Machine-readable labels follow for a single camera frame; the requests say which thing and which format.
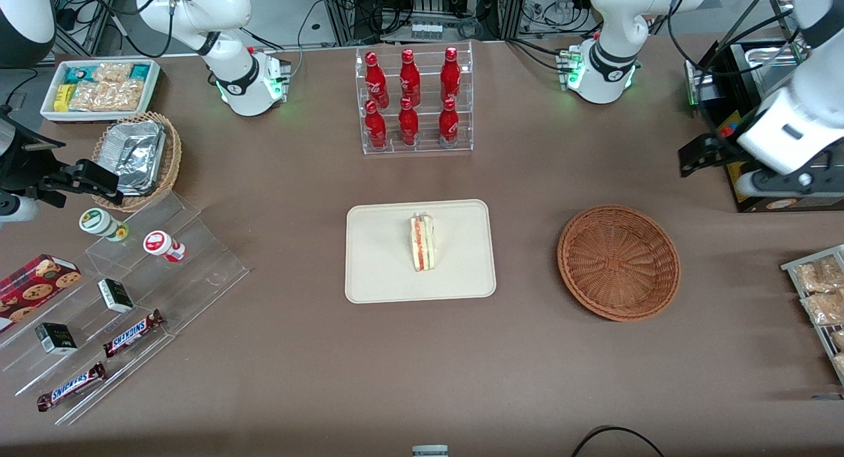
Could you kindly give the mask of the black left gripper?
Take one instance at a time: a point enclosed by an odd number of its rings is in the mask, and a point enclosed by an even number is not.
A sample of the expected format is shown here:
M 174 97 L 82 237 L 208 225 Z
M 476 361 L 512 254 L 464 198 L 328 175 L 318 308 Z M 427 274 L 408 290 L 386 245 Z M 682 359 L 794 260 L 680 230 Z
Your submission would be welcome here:
M 699 135 L 679 148 L 679 174 L 690 177 L 704 168 L 720 168 L 735 162 L 749 162 L 750 154 L 736 142 L 736 136 Z M 822 151 L 813 160 L 788 174 L 760 168 L 742 174 L 737 193 L 748 197 L 841 198 L 843 154 Z

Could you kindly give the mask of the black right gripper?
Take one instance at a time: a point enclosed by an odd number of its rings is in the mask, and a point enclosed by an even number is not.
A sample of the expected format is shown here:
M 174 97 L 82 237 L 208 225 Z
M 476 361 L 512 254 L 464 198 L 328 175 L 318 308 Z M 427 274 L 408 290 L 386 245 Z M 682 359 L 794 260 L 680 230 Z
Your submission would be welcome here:
M 81 159 L 69 165 L 55 159 L 51 150 L 27 151 L 30 139 L 13 135 L 2 153 L 1 187 L 10 195 L 38 200 L 56 208 L 66 204 L 66 194 L 92 195 L 121 206 L 124 194 L 118 175 L 96 162 Z

